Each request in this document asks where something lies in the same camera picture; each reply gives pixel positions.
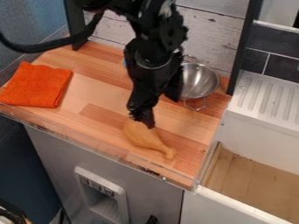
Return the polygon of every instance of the black cable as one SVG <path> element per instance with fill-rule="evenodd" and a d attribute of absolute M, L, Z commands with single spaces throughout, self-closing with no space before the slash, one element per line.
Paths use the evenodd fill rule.
<path fill-rule="evenodd" d="M 10 42 L 0 31 L 0 41 L 10 48 L 11 50 L 14 50 L 16 52 L 20 53 L 41 53 L 45 51 L 49 51 L 61 46 L 68 46 L 73 43 L 79 42 L 82 39 L 90 37 L 96 28 L 96 25 L 100 22 L 103 14 L 95 14 L 92 21 L 86 26 L 84 31 L 75 34 L 71 37 L 67 38 L 60 38 L 60 39 L 55 39 L 52 41 L 48 41 L 45 43 L 41 44 L 36 44 L 36 45 L 20 45 L 16 43 Z"/>
<path fill-rule="evenodd" d="M 14 224 L 25 224 L 25 220 L 23 217 L 17 216 L 7 210 L 3 210 L 0 208 L 0 216 L 5 217 L 6 219 L 12 221 Z"/>

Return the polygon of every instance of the cable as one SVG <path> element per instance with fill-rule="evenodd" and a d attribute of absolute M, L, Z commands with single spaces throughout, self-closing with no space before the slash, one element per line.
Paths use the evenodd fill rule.
<path fill-rule="evenodd" d="M 60 38 L 60 39 L 55 39 L 52 41 L 48 41 L 45 43 L 41 44 L 36 44 L 36 45 L 20 45 L 16 44 L 13 42 L 10 42 L 0 31 L 0 41 L 10 48 L 11 50 L 14 50 L 16 52 L 20 53 L 41 53 L 45 51 L 49 51 L 61 46 L 67 46 L 71 45 L 73 43 L 79 42 L 82 39 L 90 37 L 96 28 L 96 25 L 100 22 L 101 18 L 103 16 L 103 13 L 101 14 L 95 14 L 92 21 L 86 26 L 84 31 L 75 34 L 71 37 L 67 38 Z"/>

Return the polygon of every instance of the white wood paneling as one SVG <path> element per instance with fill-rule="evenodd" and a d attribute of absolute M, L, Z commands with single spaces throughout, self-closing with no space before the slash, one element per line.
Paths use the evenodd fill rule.
<path fill-rule="evenodd" d="M 196 56 L 201 63 L 216 70 L 220 75 L 232 71 L 238 48 L 243 19 L 221 16 L 201 10 L 178 7 L 190 28 L 188 41 L 184 43 L 185 53 Z M 91 14 L 86 14 L 87 21 Z M 112 46 L 124 46 L 134 38 L 134 32 L 125 17 L 111 11 L 105 13 L 93 35 L 93 40 Z"/>
<path fill-rule="evenodd" d="M 249 0 L 177 0 L 177 5 L 244 18 Z"/>

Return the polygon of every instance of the tile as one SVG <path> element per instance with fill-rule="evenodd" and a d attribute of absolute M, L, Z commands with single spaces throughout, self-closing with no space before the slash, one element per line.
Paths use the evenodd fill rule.
<path fill-rule="evenodd" d="M 248 72 L 262 74 L 268 54 L 246 49 L 241 69 Z"/>
<path fill-rule="evenodd" d="M 247 47 L 299 58 L 299 34 L 254 24 Z"/>
<path fill-rule="evenodd" d="M 271 55 L 265 75 L 299 83 L 299 59 Z"/>

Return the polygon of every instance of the wall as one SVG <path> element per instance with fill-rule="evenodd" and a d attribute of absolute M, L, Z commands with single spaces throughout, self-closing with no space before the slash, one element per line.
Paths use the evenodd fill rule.
<path fill-rule="evenodd" d="M 292 27 L 298 11 L 298 0 L 264 0 L 259 20 Z"/>
<path fill-rule="evenodd" d="M 178 10 L 190 28 L 185 53 L 229 76 L 238 48 L 248 0 L 178 0 Z M 86 14 L 89 21 L 91 14 Z M 107 11 L 91 40 L 123 48 L 134 33 L 124 17 Z"/>
<path fill-rule="evenodd" d="M 63 0 L 0 1 L 0 21 L 1 32 L 10 40 L 24 44 L 38 43 L 66 24 Z M 13 52 L 0 43 L 0 86 L 16 68 L 9 69 L 8 66 L 21 56 L 21 53 Z"/>
<path fill-rule="evenodd" d="M 299 30 L 254 24 L 242 69 L 299 83 Z"/>

